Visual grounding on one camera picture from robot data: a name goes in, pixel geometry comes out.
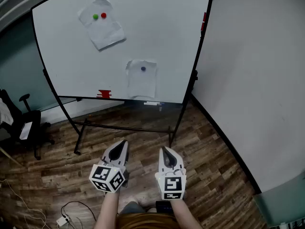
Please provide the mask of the white power adapter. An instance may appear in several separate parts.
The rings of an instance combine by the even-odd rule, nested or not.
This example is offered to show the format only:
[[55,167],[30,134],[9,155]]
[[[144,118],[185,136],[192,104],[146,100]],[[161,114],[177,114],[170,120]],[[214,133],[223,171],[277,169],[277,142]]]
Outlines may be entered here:
[[57,219],[56,222],[57,222],[57,225],[59,227],[62,227],[63,225],[65,225],[68,222],[70,222],[70,217],[69,216],[62,216],[59,219]]

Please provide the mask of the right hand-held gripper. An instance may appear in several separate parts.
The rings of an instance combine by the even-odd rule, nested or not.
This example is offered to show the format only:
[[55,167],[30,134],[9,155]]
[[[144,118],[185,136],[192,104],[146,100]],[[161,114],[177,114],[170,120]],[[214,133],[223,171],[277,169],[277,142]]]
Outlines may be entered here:
[[[167,168],[177,170],[165,172]],[[155,178],[162,200],[182,200],[187,178],[182,157],[173,149],[163,146],[159,150],[158,171]]]

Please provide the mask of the white whiteboard with black frame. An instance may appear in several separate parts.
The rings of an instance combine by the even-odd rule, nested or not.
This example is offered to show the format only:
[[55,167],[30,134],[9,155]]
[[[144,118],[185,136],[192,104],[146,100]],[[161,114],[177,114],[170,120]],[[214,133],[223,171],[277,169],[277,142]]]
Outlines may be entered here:
[[130,98],[126,66],[131,60],[157,63],[152,101],[182,103],[203,43],[201,32],[213,0],[109,0],[126,39],[97,50],[78,18],[95,0],[44,0],[31,9],[41,61],[60,97]]

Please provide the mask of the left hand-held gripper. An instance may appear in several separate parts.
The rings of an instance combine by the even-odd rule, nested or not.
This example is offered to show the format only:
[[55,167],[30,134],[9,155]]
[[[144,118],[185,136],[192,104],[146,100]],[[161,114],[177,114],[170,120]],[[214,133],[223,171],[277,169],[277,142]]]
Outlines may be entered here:
[[94,164],[89,180],[94,187],[105,193],[115,193],[121,187],[127,187],[129,173],[125,167],[129,157],[127,140],[116,142],[107,148],[102,160]]

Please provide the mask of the person's leg in jeans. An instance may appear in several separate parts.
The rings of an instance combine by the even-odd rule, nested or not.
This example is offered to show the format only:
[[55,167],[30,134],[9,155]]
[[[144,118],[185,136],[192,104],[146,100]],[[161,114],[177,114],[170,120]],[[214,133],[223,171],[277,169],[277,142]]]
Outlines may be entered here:
[[130,213],[145,213],[145,209],[140,206],[137,202],[131,201],[129,202],[119,213],[119,215],[122,214],[130,214]]

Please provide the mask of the person's left forearm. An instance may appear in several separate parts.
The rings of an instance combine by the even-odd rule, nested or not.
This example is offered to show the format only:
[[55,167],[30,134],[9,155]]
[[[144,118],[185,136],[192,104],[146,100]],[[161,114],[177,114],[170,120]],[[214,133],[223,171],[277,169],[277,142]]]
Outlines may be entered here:
[[106,193],[94,229],[115,229],[120,191]]

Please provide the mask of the large white paper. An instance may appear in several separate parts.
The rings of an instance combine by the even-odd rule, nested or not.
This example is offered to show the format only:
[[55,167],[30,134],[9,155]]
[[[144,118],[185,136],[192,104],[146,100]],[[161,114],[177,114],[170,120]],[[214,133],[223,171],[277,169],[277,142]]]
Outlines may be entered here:
[[78,12],[78,18],[97,50],[103,50],[126,39],[109,0],[95,0]]

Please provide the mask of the white cloth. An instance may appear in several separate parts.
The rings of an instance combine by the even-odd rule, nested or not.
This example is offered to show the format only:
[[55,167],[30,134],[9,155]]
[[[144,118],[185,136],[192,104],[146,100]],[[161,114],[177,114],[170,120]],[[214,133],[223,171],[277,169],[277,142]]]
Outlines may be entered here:
[[8,106],[0,98],[0,124],[7,123],[9,125],[13,124],[13,117],[10,113]]

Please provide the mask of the black office chair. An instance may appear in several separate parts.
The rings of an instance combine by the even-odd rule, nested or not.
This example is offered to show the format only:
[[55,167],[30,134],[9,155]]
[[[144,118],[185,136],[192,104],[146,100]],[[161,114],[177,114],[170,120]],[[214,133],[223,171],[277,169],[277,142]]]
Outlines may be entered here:
[[[27,102],[29,97],[30,94],[25,94],[19,99],[20,102],[24,102],[26,109],[28,110],[26,113],[22,113],[22,111],[10,99],[7,91],[0,90],[0,98],[2,98],[3,102],[8,106],[13,117],[12,125],[2,123],[0,124],[0,129],[4,129],[14,142],[23,145],[25,148],[32,148],[34,151],[34,157],[37,160],[40,160],[41,157],[37,154],[37,146],[42,146],[45,143],[53,145],[55,144],[55,141],[49,139],[46,134],[46,130],[51,126],[51,124],[48,122],[41,124],[41,111],[30,109]],[[32,122],[30,134],[27,140],[20,140],[19,137],[21,129],[27,122]]]

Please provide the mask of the pale green plastic bin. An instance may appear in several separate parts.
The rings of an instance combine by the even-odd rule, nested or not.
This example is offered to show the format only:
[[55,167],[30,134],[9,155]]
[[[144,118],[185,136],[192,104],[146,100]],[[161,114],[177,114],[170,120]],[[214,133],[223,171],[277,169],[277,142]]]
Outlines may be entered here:
[[305,220],[305,172],[271,190],[254,196],[269,228]]

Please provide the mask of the black waist device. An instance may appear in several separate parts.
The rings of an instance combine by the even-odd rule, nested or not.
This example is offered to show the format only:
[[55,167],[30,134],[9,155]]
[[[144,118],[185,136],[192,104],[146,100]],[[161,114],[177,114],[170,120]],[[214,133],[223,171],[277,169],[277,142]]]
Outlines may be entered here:
[[170,201],[165,201],[165,200],[156,201],[155,208],[156,208],[157,213],[173,214],[173,209],[172,209]]

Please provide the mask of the person's right forearm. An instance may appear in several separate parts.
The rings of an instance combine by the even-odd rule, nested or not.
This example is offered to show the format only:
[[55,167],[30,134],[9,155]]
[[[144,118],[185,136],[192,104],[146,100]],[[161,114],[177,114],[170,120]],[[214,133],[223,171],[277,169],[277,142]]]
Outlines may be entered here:
[[203,229],[182,199],[171,200],[170,203],[181,229]]

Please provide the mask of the white paper sheet on chair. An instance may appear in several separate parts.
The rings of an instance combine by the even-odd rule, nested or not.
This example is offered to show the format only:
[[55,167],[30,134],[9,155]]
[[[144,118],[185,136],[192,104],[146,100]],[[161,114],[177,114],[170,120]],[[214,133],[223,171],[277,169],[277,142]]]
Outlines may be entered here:
[[32,122],[27,122],[24,124],[23,128],[21,129],[21,133],[20,133],[20,140],[27,140],[28,136],[30,134],[31,131],[31,126],[32,126]]

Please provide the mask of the small white paper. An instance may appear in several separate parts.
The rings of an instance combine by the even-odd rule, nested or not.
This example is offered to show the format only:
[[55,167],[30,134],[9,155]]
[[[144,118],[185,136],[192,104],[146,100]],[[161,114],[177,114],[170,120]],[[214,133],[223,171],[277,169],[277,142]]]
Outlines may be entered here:
[[156,91],[157,63],[145,60],[131,60],[126,66],[127,93],[130,98],[154,98]]

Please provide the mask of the person's brown shirt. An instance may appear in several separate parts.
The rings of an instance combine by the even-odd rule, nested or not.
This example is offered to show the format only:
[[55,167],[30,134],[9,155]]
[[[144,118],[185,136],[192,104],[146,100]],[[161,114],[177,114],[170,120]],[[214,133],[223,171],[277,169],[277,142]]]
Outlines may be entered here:
[[116,229],[181,229],[175,216],[163,213],[121,214]]

